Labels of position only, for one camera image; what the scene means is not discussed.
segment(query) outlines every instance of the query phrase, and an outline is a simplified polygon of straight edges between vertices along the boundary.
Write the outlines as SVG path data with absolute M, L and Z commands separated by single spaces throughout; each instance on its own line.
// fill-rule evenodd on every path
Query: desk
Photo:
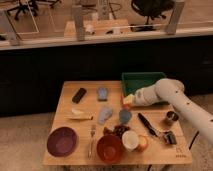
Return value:
M 97 101 L 97 88 L 104 86 L 109 90 L 108 101 Z M 80 87 L 87 89 L 87 93 L 82 98 L 79 104 L 72 103 L 72 97 Z M 79 136 L 78 146 L 74 153 L 68 157 L 53 157 L 47 151 L 44 155 L 44 165 L 104 165 L 99 159 L 96 152 L 96 144 L 98 139 L 103 136 L 103 128 L 113 128 L 119 124 L 118 113 L 121 109 L 120 97 L 122 86 L 120 81 L 77 81 L 65 82 L 61 97 L 58 103 L 58 108 L 52 125 L 52 131 L 62 126 L 68 126 L 77 132 Z M 101 107 L 107 103 L 113 108 L 113 116 L 106 121 L 104 126 L 97 124 L 97 117 Z M 83 111 L 88 111 L 94 116 L 93 120 L 73 121 L 67 119 L 71 113 L 71 108 L 76 108 Z M 148 138 L 149 146 L 143 153 L 124 152 L 123 158 L 119 165 L 136 165 L 136 164 L 190 164 L 192 162 L 191 153 L 188 150 L 182 129 L 179 122 L 176 122 L 171 130 L 177 138 L 177 145 L 167 146 L 161 140 L 152 137 L 147 129 L 141 124 L 137 118 L 137 113 L 141 112 L 151 122 L 151 124 L 160 130 L 166 130 L 162 120 L 168 110 L 171 110 L 170 105 L 159 105 L 152 107 L 143 107 L 131 110 L 132 119 L 128 123 L 131 129 L 138 134 Z M 95 143 L 93 148 L 92 158 L 88 158 L 88 147 L 90 139 L 90 127 L 92 124 L 97 125 L 95 134 Z
M 131 33 L 129 23 L 126 19 L 84 21 L 84 27 L 86 27 L 86 25 L 93 25 L 95 36 L 106 35 L 106 32 L 111 30 L 113 27 L 121 27 L 121 32 Z M 64 30 L 64 36 L 67 37 L 75 35 L 76 35 L 75 24 L 73 21 L 68 21 Z

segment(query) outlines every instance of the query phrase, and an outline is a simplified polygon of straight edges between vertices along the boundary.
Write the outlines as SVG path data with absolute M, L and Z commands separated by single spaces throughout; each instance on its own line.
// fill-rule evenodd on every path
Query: green bin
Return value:
M 122 73 L 124 96 L 135 94 L 135 91 L 155 84 L 161 78 L 166 78 L 163 72 L 128 72 Z

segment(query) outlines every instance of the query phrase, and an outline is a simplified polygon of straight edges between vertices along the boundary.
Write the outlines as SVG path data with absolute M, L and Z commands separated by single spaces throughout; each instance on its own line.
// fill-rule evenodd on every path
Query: red plate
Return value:
M 77 134 L 69 127 L 54 130 L 47 140 L 47 150 L 55 157 L 65 157 L 71 154 L 77 144 Z
M 112 134 L 103 136 L 98 141 L 97 153 L 101 160 L 107 164 L 120 162 L 123 155 L 121 139 Z

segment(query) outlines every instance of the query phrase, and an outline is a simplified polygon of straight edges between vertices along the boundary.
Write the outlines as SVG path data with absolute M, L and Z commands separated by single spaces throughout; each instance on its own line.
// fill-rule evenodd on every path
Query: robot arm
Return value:
M 161 79 L 152 86 L 137 90 L 133 103 L 149 106 L 161 101 L 169 102 L 177 113 L 186 118 L 213 145 L 213 115 L 192 102 L 183 90 L 180 81 Z

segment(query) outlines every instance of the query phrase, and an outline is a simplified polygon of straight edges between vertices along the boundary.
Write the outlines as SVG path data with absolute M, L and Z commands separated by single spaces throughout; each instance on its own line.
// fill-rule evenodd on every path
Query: black remote control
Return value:
M 85 88 L 80 88 L 78 92 L 73 96 L 72 101 L 74 103 L 79 103 L 86 92 L 87 90 Z

